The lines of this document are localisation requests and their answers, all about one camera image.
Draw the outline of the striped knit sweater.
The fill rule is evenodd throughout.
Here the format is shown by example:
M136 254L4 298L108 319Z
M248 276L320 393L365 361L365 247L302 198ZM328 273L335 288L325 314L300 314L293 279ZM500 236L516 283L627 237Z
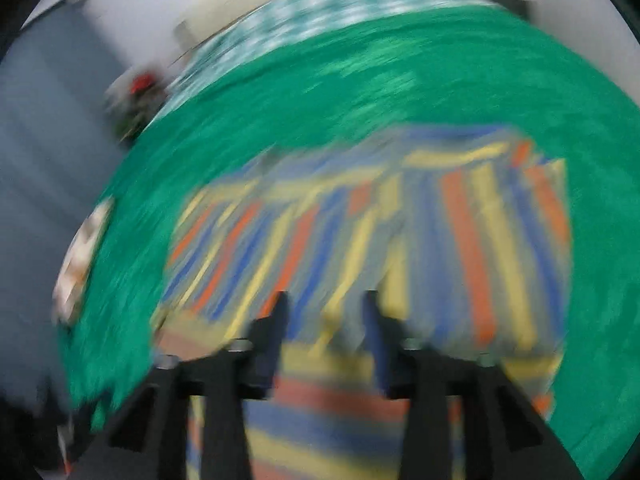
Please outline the striped knit sweater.
M450 356L499 358L549 416L571 251L565 162L509 126L263 154L186 201L154 344L206 356L285 292L276 388L245 407L255 477L393 479L407 407L375 387L364 293Z

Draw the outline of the pile of clothes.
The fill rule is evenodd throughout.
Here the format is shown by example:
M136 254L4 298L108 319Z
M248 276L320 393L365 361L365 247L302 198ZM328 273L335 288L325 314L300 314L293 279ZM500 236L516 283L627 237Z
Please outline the pile of clothes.
M157 70L128 70L105 91L105 114L119 144L131 148L168 98Z

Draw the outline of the patterned white brown pillow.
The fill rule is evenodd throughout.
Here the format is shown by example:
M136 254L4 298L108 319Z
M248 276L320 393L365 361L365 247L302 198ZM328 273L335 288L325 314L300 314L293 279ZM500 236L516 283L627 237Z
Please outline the patterned white brown pillow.
M64 256L52 292L52 321L73 325L79 318L92 263L107 229L114 198L101 200L81 223Z

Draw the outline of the blue grey curtain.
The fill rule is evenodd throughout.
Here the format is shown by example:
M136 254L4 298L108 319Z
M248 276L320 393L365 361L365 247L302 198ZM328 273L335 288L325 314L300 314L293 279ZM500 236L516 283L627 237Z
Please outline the blue grey curtain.
M77 6L28 25L1 62L1 394L67 401L52 290L124 156L104 110L122 63Z

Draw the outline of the green bedspread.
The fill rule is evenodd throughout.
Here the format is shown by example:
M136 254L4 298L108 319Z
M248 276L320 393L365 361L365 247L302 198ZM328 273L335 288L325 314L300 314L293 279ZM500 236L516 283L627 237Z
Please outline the green bedspread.
M149 365L150 317L180 206L276 148L355 142L400 122L507 122L565 159L574 273L552 428L588 479L639 432L639 111L580 56L512 14L462 6L361 23L237 67L140 136L84 314L60 347L74 405L122 399Z

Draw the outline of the dark nightstand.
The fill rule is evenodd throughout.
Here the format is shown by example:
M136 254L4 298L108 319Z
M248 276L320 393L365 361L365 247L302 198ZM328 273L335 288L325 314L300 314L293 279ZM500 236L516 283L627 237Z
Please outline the dark nightstand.
M526 22L532 21L532 5L528 0L489 0L502 6Z

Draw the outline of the green plaid sheet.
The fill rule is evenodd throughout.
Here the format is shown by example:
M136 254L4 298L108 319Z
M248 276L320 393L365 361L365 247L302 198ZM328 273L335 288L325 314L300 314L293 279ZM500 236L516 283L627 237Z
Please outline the green plaid sheet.
M272 0L195 50L192 61L169 86L169 98L156 117L166 116L225 74L280 47L380 18L490 5L489 0Z

